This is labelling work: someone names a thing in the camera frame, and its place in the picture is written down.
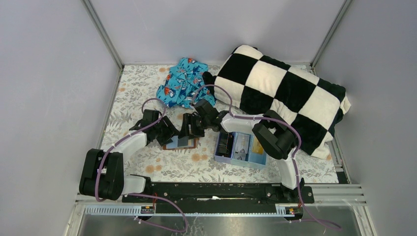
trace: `floral mat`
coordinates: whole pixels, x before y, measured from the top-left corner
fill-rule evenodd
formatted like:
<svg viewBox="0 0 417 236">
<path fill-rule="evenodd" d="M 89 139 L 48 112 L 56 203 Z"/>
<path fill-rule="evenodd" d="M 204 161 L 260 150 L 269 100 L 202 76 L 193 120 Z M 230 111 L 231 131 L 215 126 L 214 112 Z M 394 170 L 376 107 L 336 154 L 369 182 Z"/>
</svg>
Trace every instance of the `floral mat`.
<svg viewBox="0 0 417 236">
<path fill-rule="evenodd" d="M 156 90 L 164 83 L 169 65 L 127 65 L 123 75 L 110 118 L 104 132 L 102 148 L 106 149 L 126 135 L 128 129 L 142 117 L 141 106 L 148 98 L 155 97 Z M 218 65 L 209 66 L 215 74 Z M 221 111 L 228 105 L 220 101 L 215 107 Z M 152 101 L 145 105 L 148 109 L 162 111 L 162 105 Z M 180 130 L 182 114 L 192 110 L 182 107 L 167 109 L 166 115 Z M 238 108 L 233 112 L 242 114 Z M 200 138 L 196 149 L 163 150 L 154 141 L 140 149 L 133 156 L 124 159 L 125 174 L 149 176 L 152 181 L 171 182 L 279 182 L 277 162 L 268 157 L 267 165 L 262 170 L 219 163 L 214 160 L 214 148 L 218 133 L 206 130 Z M 298 168 L 306 183 L 338 183 L 336 170 L 331 156 L 327 160 L 311 157 L 303 151 L 296 155 Z"/>
</svg>

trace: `blue plastic box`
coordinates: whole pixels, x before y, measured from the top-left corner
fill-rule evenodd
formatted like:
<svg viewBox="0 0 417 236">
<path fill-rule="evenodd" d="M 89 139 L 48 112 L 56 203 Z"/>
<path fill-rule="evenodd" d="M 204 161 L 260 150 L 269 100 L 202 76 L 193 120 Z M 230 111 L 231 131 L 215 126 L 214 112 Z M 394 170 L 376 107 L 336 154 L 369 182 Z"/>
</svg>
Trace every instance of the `blue plastic box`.
<svg viewBox="0 0 417 236">
<path fill-rule="evenodd" d="M 267 153 L 254 135 L 238 132 L 220 133 L 214 159 L 222 163 L 262 169 L 267 164 Z"/>
</svg>

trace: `black and white checkered blanket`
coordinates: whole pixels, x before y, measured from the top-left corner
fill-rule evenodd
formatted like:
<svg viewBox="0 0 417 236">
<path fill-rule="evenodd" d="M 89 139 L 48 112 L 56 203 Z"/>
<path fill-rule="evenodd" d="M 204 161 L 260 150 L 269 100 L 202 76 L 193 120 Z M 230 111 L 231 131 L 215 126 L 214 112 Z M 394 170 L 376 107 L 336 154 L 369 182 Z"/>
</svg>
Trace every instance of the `black and white checkered blanket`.
<svg viewBox="0 0 417 236">
<path fill-rule="evenodd" d="M 271 109 L 301 136 L 301 149 L 309 155 L 326 159 L 330 154 L 325 142 L 334 137 L 334 126 L 349 110 L 344 87 L 264 56 L 257 49 L 237 47 L 217 76 L 205 74 L 206 84 L 224 88 L 233 105 L 248 114 L 262 114 Z M 214 96 L 229 103 L 220 89 Z"/>
</svg>

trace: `purple cable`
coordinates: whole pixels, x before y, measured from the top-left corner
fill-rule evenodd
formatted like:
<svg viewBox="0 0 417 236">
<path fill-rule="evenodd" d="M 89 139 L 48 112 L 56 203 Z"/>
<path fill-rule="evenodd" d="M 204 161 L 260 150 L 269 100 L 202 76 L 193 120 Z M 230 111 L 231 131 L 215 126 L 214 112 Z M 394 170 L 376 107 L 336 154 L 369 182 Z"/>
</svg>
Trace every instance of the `purple cable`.
<svg viewBox="0 0 417 236">
<path fill-rule="evenodd" d="M 297 145 L 296 149 L 294 150 L 293 154 L 291 155 L 291 157 L 292 157 L 292 160 L 293 160 L 294 169 L 296 171 L 296 180 L 297 180 L 297 183 L 299 183 L 298 167 L 297 167 L 297 163 L 296 163 L 296 160 L 295 160 L 296 152 L 301 147 L 301 137 L 300 137 L 299 133 L 292 126 L 290 126 L 289 124 L 287 124 L 286 122 L 282 122 L 282 121 L 277 120 L 277 119 L 273 119 L 273 118 L 269 118 L 269 117 L 243 117 L 243 116 L 239 116 L 239 115 L 233 115 L 233 113 L 232 113 L 232 101 L 233 101 L 232 100 L 232 97 L 230 96 L 230 94 L 226 90 L 224 90 L 224 88 L 222 88 L 222 87 L 220 87 L 218 85 L 204 85 L 204 86 L 201 86 L 198 90 L 195 91 L 195 94 L 193 96 L 193 99 L 191 101 L 191 104 L 194 103 L 194 100 L 195 100 L 198 92 L 201 89 L 203 89 L 204 87 L 209 87 L 209 86 L 213 86 L 213 87 L 217 87 L 217 88 L 221 89 L 229 97 L 229 99 L 230 99 L 229 113 L 230 113 L 230 115 L 232 117 L 234 117 L 234 118 L 240 118 L 240 119 L 265 119 L 265 120 L 269 120 L 269 121 L 275 121 L 275 122 L 277 122 L 279 124 L 282 124 L 282 125 L 288 127 L 292 131 L 292 133 L 296 135 L 296 137 L 298 139 L 298 145 Z M 311 216 L 311 218 L 313 218 L 311 220 L 307 220 L 306 219 L 305 221 L 312 221 L 312 220 L 314 220 L 317 223 L 323 225 L 325 228 L 329 228 L 329 229 L 336 230 L 336 231 L 342 231 L 342 227 L 340 225 L 338 225 L 337 223 L 332 222 L 332 221 L 329 221 L 329 220 L 317 219 L 313 214 L 311 214 L 311 212 L 308 210 L 307 206 L 304 204 L 304 201 L 302 200 L 302 197 L 301 197 L 301 189 L 300 189 L 299 184 L 297 184 L 297 191 L 298 191 L 299 200 L 300 200 L 302 206 L 304 207 L 305 211 Z M 336 227 L 331 226 L 331 225 L 326 225 L 324 222 L 329 223 L 329 224 L 332 224 L 332 225 L 335 225 Z"/>
<path fill-rule="evenodd" d="M 130 196 L 136 196 L 136 197 L 154 198 L 154 199 L 159 199 L 159 200 L 163 200 L 163 201 L 168 202 L 169 204 L 173 205 L 180 212 L 180 214 L 182 215 L 182 218 L 185 221 L 185 227 L 182 230 L 176 230 L 176 229 L 168 228 L 168 227 L 165 227 L 165 226 L 162 226 L 162 225 L 158 225 L 158 224 L 155 224 L 155 223 L 152 223 L 152 222 L 148 222 L 148 221 L 139 220 L 139 222 L 143 222 L 145 224 L 152 225 L 152 226 L 156 226 L 158 228 L 165 229 L 165 230 L 169 230 L 169 231 L 176 232 L 176 233 L 184 233 L 184 232 L 187 231 L 187 228 L 188 228 L 188 220 L 185 217 L 184 212 L 182 212 L 182 210 L 176 204 L 174 204 L 173 202 L 171 202 L 170 200 L 168 200 L 166 198 L 161 198 L 161 197 L 158 197 L 158 196 L 152 196 L 152 195 L 141 194 L 141 193 L 129 193 L 128 195 L 130 195 Z"/>
<path fill-rule="evenodd" d="M 150 99 L 148 99 L 148 100 L 146 100 L 143 104 L 142 104 L 142 113 L 144 112 L 144 106 L 145 106 L 145 104 L 147 103 L 147 102 L 149 102 L 149 101 L 151 101 L 151 100 L 157 100 L 157 101 L 159 101 L 159 102 L 161 102 L 162 104 L 164 104 L 164 102 L 161 100 L 161 99 L 158 99 L 158 98 L 150 98 Z M 164 115 L 165 115 L 165 112 L 167 111 L 167 108 L 166 108 L 166 106 L 165 106 L 165 104 L 164 104 L 164 112 L 161 114 L 161 116 L 155 121 L 155 122 L 153 122 L 153 123 L 151 123 L 150 125 L 147 125 L 147 126 L 145 126 L 145 127 L 143 127 L 143 128 L 140 128 L 139 130 L 137 130 L 137 131 L 135 131 L 135 132 L 132 132 L 131 134 L 129 134 L 129 135 L 126 135 L 126 136 L 124 136 L 123 138 L 121 138 L 119 141 L 117 141 L 113 146 L 111 146 L 108 150 L 107 150 L 107 152 L 104 154 L 104 156 L 103 156 L 103 158 L 101 159 L 101 162 L 100 162 L 100 166 L 98 167 L 98 170 L 97 170 L 97 178 L 95 179 L 95 186 L 94 186 L 94 196 L 95 196 L 95 199 L 98 201 L 98 202 L 102 202 L 102 201 L 104 201 L 105 199 L 100 199 L 99 197 L 98 197 L 98 184 L 99 184 L 99 181 L 100 181 L 100 176 L 101 176 L 101 170 L 103 169 L 103 166 L 104 166 L 104 162 L 106 161 L 106 158 L 107 158 L 107 156 L 109 155 L 109 153 L 115 148 L 115 147 L 117 147 L 119 144 L 121 144 L 121 143 L 123 143 L 126 139 L 128 139 L 128 138 L 130 138 L 131 136 L 133 136 L 133 135 L 135 135 L 135 134 L 138 134 L 139 132 L 142 132 L 143 130 L 145 130 L 145 129 L 148 129 L 148 128 L 150 128 L 151 126 L 153 126 L 153 125 L 155 125 L 155 124 L 157 124 L 158 122 L 160 122 L 161 121 L 161 119 L 164 117 Z M 171 204 L 171 205 L 173 205 L 180 213 L 181 213 L 181 215 L 182 215 L 182 217 L 183 217 L 183 219 L 184 219 L 184 221 L 185 221 L 185 228 L 183 229 L 183 230 L 176 230 L 176 229 L 171 229 L 171 228 L 168 228 L 168 227 L 165 227 L 165 226 L 162 226 L 162 225 L 158 225 L 158 224 L 154 224 L 154 223 L 151 223 L 151 222 L 147 222 L 147 221 L 143 221 L 144 223 L 146 223 L 146 224 L 149 224 L 149 225 L 153 225 L 153 226 L 156 226 L 156 227 L 159 227 L 159 228 L 162 228 L 162 229 L 166 229 L 166 230 L 170 230 L 170 231 L 173 231 L 173 232 L 176 232 L 176 233 L 183 233 L 183 232 L 185 232 L 185 231 L 187 231 L 187 228 L 188 228 L 188 220 L 187 220 L 187 218 L 185 217 L 185 215 L 184 215 L 184 212 L 182 212 L 182 210 L 177 206 L 177 205 L 175 205 L 173 202 L 171 202 L 170 200 L 168 200 L 168 199 L 165 199 L 165 198 L 161 198 L 161 197 L 156 197 L 156 196 L 152 196 L 152 195 L 146 195 L 146 194 L 139 194 L 139 193 L 130 193 L 129 195 L 132 195 L 132 196 L 138 196 L 138 197 L 148 197 L 148 198 L 155 198 L 155 199 L 160 199 L 160 200 L 163 200 L 163 201 L 166 201 L 166 202 L 168 202 L 169 204 Z"/>
</svg>

